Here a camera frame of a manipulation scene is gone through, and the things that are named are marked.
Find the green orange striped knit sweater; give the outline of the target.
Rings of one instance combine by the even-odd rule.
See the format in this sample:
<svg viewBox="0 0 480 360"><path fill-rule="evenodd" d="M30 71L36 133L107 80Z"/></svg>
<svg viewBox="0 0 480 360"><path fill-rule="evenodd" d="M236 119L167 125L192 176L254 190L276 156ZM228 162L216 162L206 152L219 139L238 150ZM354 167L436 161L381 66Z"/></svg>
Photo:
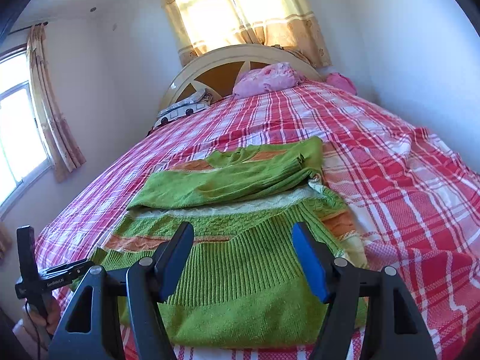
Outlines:
<svg viewBox="0 0 480 360"><path fill-rule="evenodd" d="M308 287L293 226L306 223L334 256L368 265L351 211L324 184L322 163L322 142L313 136L214 151L154 172L90 258L107 270L130 267L188 222L193 247L175 292L159 306L174 344L311 344L326 306Z"/></svg>

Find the white framed side window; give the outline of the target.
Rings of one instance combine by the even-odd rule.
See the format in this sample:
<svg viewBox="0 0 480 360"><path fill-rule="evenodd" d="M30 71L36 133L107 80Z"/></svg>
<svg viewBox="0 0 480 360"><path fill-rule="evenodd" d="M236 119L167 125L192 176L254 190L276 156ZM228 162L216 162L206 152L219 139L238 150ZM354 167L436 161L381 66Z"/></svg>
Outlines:
<svg viewBox="0 0 480 360"><path fill-rule="evenodd" d="M24 47L1 54L1 215L50 168L35 117Z"/></svg>

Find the red white plaid bedsheet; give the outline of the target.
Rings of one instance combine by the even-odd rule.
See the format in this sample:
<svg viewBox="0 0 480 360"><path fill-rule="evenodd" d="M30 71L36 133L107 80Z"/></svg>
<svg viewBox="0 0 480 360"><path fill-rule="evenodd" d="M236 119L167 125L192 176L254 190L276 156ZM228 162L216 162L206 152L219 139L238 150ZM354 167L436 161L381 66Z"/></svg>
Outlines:
<svg viewBox="0 0 480 360"><path fill-rule="evenodd" d="M37 263L88 256L154 170L311 136L324 143L325 182L357 217L369 265L398 269L438 357L456 358L479 325L479 175L433 133L325 84L223 99L160 127L41 231Z"/></svg>

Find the beige side window curtain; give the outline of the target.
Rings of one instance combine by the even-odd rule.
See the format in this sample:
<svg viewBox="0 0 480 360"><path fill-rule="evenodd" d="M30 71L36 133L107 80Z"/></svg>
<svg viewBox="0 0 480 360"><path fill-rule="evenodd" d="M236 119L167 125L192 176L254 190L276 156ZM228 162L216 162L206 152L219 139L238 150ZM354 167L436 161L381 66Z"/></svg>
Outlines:
<svg viewBox="0 0 480 360"><path fill-rule="evenodd" d="M80 169L86 159L56 100L48 69L45 40L44 24L29 29L26 49L29 86L34 114L55 180L62 183Z"/></svg>

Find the grey white patterned pillow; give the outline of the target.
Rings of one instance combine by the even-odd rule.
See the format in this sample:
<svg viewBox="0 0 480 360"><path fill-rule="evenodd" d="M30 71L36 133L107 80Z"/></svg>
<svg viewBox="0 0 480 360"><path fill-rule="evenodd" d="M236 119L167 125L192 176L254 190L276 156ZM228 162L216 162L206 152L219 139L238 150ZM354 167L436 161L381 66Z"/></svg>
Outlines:
<svg viewBox="0 0 480 360"><path fill-rule="evenodd" d="M153 128L169 124L185 116L191 116L199 111L208 109L212 103L213 96L206 89L201 89L191 94L184 100L175 102L157 114Z"/></svg>

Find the pink cloth at bedside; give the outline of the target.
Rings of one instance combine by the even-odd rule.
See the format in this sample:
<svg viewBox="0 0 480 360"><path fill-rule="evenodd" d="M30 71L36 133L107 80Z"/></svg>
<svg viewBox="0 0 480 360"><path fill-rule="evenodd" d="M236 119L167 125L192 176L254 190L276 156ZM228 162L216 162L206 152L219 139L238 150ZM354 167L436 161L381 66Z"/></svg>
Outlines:
<svg viewBox="0 0 480 360"><path fill-rule="evenodd" d="M338 72L330 73L326 77L325 82L328 85L334 86L335 88L348 92L349 94L357 95L357 89L352 81Z"/></svg>

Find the cream wooden headboard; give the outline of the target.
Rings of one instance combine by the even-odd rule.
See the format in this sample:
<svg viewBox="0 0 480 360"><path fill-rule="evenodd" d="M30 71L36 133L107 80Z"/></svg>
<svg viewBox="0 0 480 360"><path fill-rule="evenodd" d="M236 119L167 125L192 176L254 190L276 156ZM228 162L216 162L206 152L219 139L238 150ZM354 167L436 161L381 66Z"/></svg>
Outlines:
<svg viewBox="0 0 480 360"><path fill-rule="evenodd" d="M255 44L227 46L197 57L183 67L161 98L160 109L201 89L206 89L218 101L232 94L233 86L241 75L281 62L289 63L309 80L323 80L310 64L278 47Z"/></svg>

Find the pink floral pillow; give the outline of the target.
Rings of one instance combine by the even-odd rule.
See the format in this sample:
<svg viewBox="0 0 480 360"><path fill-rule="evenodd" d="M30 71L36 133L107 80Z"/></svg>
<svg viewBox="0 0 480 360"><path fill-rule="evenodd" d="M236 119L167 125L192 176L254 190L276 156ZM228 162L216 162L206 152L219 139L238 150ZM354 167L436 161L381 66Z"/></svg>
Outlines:
<svg viewBox="0 0 480 360"><path fill-rule="evenodd" d="M233 97L247 98L290 89L303 83L306 77L289 63L274 63L250 70L233 86Z"/></svg>

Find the yellow curtain behind headboard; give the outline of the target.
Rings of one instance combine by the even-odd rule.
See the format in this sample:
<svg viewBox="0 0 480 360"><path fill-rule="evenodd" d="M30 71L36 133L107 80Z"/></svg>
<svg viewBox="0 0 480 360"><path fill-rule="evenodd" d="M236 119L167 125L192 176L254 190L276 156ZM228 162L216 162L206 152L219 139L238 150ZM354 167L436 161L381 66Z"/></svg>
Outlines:
<svg viewBox="0 0 480 360"><path fill-rule="evenodd" d="M160 0L182 65L241 44L282 47L314 68L331 64L307 0Z"/></svg>

